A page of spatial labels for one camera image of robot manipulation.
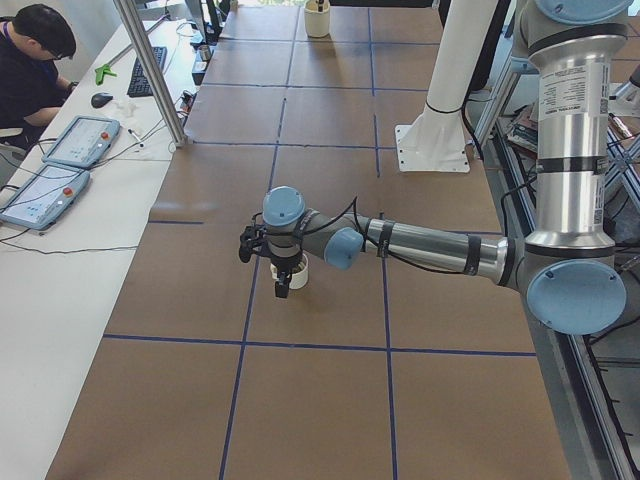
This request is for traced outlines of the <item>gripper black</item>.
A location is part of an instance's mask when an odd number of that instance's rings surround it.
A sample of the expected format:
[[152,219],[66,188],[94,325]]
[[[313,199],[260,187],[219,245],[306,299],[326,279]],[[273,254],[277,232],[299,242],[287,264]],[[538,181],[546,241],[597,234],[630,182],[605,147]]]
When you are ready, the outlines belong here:
[[289,295],[291,276],[288,273],[301,272],[301,249],[298,246],[281,247],[270,244],[270,262],[273,272],[278,275],[274,281],[277,298],[286,299]]

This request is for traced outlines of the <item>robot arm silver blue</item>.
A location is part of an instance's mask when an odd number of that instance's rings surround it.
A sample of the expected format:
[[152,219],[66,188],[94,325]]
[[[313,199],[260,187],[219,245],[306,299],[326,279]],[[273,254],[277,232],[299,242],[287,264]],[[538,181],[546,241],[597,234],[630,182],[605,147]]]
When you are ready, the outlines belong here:
[[514,289],[538,321],[564,334],[612,325],[627,292],[603,228],[609,72],[627,39],[627,9],[625,1],[521,1],[516,7],[513,53],[539,74],[536,217],[526,238],[432,230],[367,218],[353,207],[329,218],[308,208],[299,191],[281,186],[266,194],[264,222],[245,253],[270,260],[281,298],[305,254],[346,269],[373,250]]

